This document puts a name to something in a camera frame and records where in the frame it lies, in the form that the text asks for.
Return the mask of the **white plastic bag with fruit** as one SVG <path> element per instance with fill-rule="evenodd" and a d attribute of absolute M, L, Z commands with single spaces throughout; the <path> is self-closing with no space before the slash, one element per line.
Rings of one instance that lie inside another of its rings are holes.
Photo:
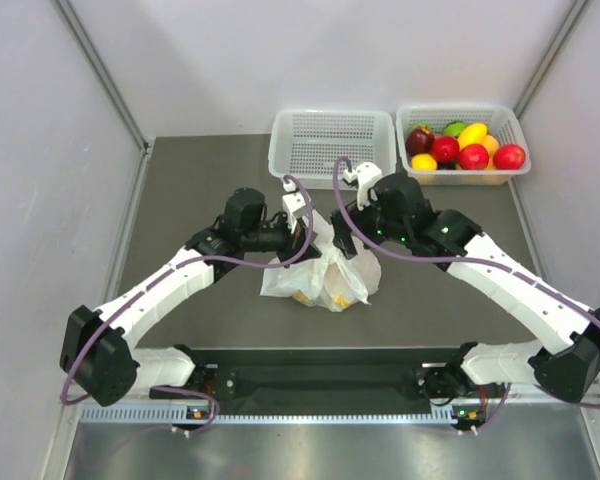
<path fill-rule="evenodd" d="M 260 294 L 265 297 L 292 298 L 307 307 L 322 307 L 342 312 L 356 303 L 367 304 L 381 280 L 376 256 L 354 241 L 357 255 L 348 260 L 333 245 L 334 229 L 318 212 L 313 213 L 314 245 L 321 252 L 317 259 L 287 268 L 267 269 Z"/>

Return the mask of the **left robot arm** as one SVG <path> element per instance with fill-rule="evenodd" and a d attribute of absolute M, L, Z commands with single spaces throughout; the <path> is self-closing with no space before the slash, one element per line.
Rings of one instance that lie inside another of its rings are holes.
<path fill-rule="evenodd" d="M 73 404 L 72 384 L 102 407 L 162 386 L 189 397 L 200 394 L 207 374 L 191 350 L 139 348 L 139 341 L 181 303 L 246 265 L 248 253 L 275 254 L 273 268 L 318 257 L 312 222 L 311 199 L 302 187 L 289 188 L 273 216 L 260 191 L 236 190 L 213 224 L 148 278 L 95 309 L 80 306 L 69 315 L 60 354 L 67 375 L 62 402 Z"/>

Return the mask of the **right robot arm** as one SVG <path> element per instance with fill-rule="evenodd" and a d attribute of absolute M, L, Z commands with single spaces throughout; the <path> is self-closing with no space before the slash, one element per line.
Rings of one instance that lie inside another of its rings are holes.
<path fill-rule="evenodd" d="M 384 243 L 407 249 L 403 260 L 433 264 L 481 292 L 534 336 L 526 343 L 467 342 L 449 357 L 429 390 L 467 396 L 480 386 L 529 384 L 564 402 L 581 402 L 600 373 L 600 307 L 577 302 L 507 255 L 457 210 L 436 210 L 405 173 L 384 175 L 373 164 L 335 168 L 333 184 L 356 198 L 332 214 L 334 244 L 347 258 L 354 245 L 389 255 Z"/>

